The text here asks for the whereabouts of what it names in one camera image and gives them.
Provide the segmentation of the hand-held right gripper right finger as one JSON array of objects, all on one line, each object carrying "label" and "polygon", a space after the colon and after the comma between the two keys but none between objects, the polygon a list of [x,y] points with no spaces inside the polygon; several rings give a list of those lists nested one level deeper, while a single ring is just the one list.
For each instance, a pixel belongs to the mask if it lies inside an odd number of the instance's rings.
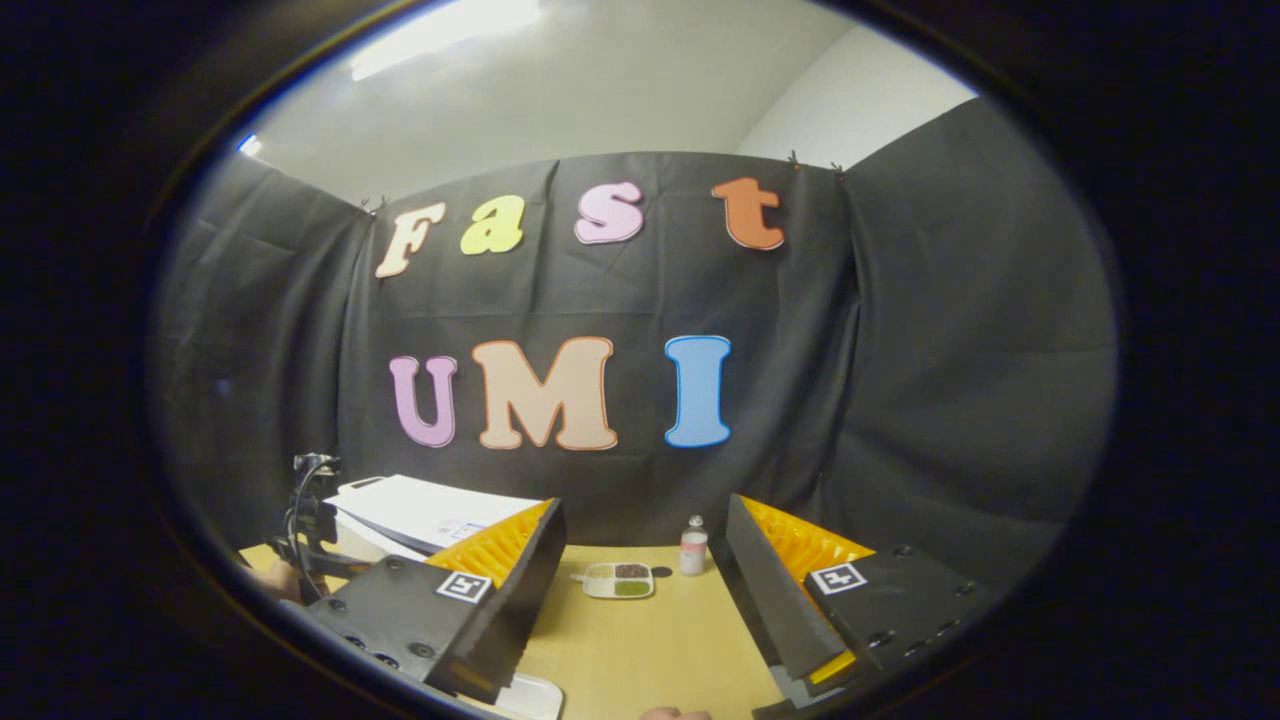
[{"label": "hand-held right gripper right finger", "polygon": [[719,548],[806,708],[923,665],[995,603],[911,544],[870,550],[744,495],[728,498]]}]

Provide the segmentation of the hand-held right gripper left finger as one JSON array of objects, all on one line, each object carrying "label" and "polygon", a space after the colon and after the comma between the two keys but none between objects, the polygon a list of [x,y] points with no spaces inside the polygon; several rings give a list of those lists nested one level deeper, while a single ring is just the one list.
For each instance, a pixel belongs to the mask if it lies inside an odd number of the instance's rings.
[{"label": "hand-held right gripper left finger", "polygon": [[403,682],[493,703],[515,676],[566,542],[562,502],[548,498],[424,561],[388,555],[305,612]]}]

